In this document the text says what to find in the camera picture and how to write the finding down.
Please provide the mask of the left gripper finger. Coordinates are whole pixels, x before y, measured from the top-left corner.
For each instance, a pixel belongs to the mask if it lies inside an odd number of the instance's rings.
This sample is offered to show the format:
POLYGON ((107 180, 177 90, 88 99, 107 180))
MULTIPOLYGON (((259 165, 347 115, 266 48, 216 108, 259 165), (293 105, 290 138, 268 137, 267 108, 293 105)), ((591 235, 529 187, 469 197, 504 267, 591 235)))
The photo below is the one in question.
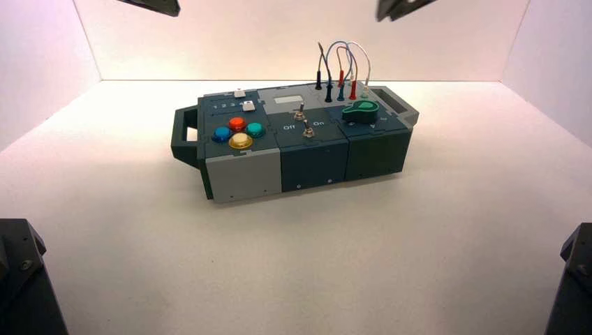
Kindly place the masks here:
POLYGON ((170 17, 179 15, 178 0, 120 0, 133 6, 151 10, 170 17))

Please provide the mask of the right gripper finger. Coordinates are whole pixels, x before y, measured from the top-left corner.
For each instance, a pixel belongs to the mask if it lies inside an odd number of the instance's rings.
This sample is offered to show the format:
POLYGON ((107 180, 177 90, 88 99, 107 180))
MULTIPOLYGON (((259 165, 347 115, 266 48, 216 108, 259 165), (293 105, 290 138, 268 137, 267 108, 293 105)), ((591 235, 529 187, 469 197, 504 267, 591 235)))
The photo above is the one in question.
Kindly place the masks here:
POLYGON ((381 22, 385 18, 390 21, 405 17, 436 0, 378 0, 376 21, 381 22))

